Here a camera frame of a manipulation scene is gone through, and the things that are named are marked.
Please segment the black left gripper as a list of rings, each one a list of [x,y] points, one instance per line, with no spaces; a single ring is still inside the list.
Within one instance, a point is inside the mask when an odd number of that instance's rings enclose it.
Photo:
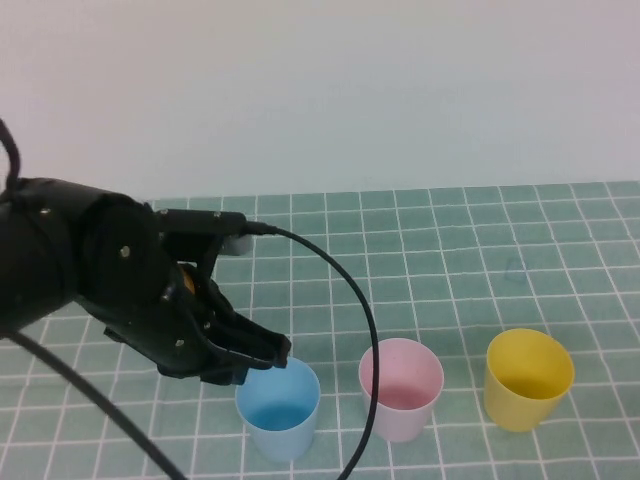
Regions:
[[[240,385],[248,369],[284,368],[291,341],[236,313],[212,280],[181,263],[165,286],[167,299],[103,314],[105,334],[172,378]]]

